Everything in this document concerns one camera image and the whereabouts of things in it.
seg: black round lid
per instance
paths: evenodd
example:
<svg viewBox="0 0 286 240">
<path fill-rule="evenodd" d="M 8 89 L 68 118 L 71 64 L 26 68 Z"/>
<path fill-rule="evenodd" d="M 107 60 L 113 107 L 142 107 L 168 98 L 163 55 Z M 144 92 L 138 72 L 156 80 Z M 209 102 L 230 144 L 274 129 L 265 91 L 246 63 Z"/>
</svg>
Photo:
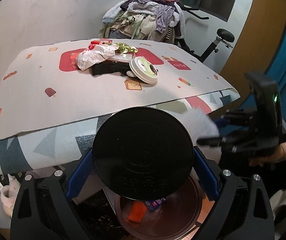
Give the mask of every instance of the black round lid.
<svg viewBox="0 0 286 240">
<path fill-rule="evenodd" d="M 134 107 L 112 115 L 97 132 L 93 163 L 113 192 L 139 201 L 158 200 L 177 191 L 193 165 L 193 144 L 170 114 Z"/>
</svg>

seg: gold foil wrapper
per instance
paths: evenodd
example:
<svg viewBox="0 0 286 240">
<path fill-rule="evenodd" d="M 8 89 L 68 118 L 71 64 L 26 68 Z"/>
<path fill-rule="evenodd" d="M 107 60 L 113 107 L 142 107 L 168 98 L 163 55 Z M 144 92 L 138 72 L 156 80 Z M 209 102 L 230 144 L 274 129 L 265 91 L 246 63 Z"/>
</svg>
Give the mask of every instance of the gold foil wrapper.
<svg viewBox="0 0 286 240">
<path fill-rule="evenodd" d="M 137 53 L 139 51 L 136 47 L 131 47 L 127 45 L 126 43 L 112 43 L 112 44 L 115 44 L 119 47 L 118 50 L 120 51 L 120 53 L 128 53 L 128 52 Z"/>
</svg>

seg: plastic bag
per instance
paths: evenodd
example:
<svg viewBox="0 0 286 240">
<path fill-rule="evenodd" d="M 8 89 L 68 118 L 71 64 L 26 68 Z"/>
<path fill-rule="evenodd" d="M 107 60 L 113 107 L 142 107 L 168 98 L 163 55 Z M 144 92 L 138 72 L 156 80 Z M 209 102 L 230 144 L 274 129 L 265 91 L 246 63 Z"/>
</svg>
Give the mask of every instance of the plastic bag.
<svg viewBox="0 0 286 240">
<path fill-rule="evenodd" d="M 115 56 L 115 51 L 118 50 L 118 48 L 116 44 L 102 44 L 96 45 L 92 50 L 86 49 L 76 57 L 76 65 L 84 71 L 96 63 L 103 62 Z"/>
</svg>

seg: white wall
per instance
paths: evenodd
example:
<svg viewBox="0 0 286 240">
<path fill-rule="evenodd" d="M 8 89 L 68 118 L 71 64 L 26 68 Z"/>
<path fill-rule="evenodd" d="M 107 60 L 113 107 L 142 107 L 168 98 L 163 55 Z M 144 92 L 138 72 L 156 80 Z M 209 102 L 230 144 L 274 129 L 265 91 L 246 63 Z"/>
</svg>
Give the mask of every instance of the white wall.
<svg viewBox="0 0 286 240">
<path fill-rule="evenodd" d="M 209 20 L 200 20 L 193 15 L 184 12 L 186 17 L 185 41 L 187 45 L 191 50 L 194 50 L 197 55 L 202 55 L 205 49 L 215 40 L 217 36 L 216 31 L 219 28 L 222 28 L 233 33 L 235 42 L 231 43 L 231 45 L 235 46 L 244 27 L 252 1 L 253 0 L 235 0 L 230 18 L 227 22 L 202 11 L 195 11 L 195 13 L 201 17 L 208 16 Z M 220 73 L 231 54 L 232 49 L 226 48 L 223 43 L 220 43 L 217 48 L 219 49 L 219 52 L 213 52 L 204 61 L 204 64 L 215 72 Z"/>
<path fill-rule="evenodd" d="M 1 0 L 0 81 L 24 49 L 96 38 L 107 10 L 122 0 Z"/>
<path fill-rule="evenodd" d="M 0 81 L 10 63 L 24 49 L 63 41 L 96 38 L 105 12 L 122 0 L 2 0 L 0 1 Z M 215 39 L 218 28 L 238 38 L 252 0 L 236 0 L 226 23 L 216 17 L 201 21 L 186 13 L 186 41 L 197 54 Z M 220 72 L 231 49 L 220 51 L 204 63 Z"/>
</svg>

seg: bike seat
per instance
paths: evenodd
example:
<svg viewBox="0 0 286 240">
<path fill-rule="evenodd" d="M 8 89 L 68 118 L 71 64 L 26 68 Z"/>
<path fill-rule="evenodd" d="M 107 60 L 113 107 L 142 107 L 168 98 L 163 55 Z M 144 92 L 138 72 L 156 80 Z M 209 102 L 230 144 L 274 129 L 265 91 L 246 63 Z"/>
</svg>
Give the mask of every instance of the bike seat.
<svg viewBox="0 0 286 240">
<path fill-rule="evenodd" d="M 227 42 L 234 42 L 235 37 L 232 33 L 224 29 L 218 29 L 217 35 Z"/>
</svg>

